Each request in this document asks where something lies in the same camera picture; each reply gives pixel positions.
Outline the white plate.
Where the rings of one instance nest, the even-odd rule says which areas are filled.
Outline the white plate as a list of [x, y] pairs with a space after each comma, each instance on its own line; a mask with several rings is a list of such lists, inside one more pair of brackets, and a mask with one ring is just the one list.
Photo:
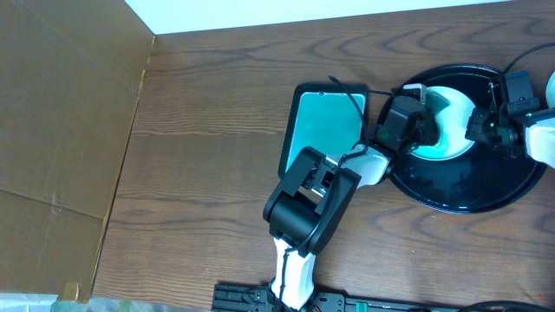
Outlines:
[[555, 72], [552, 73], [545, 87], [545, 100], [549, 108], [555, 108]]

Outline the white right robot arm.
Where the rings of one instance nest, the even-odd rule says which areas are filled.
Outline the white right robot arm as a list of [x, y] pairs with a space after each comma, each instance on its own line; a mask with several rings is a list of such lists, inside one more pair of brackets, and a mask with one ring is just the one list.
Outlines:
[[554, 166], [554, 109], [542, 108], [537, 97], [475, 108], [465, 138], [510, 158], [531, 158]]

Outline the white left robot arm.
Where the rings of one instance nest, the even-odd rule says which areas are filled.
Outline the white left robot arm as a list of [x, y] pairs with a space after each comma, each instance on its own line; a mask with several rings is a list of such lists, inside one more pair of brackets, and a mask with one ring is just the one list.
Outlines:
[[386, 119], [339, 155], [303, 148], [270, 195], [263, 218], [277, 250], [268, 289], [275, 311], [298, 311], [312, 298], [316, 255], [331, 240], [357, 189], [383, 181], [404, 153], [439, 139], [426, 93], [393, 97]]

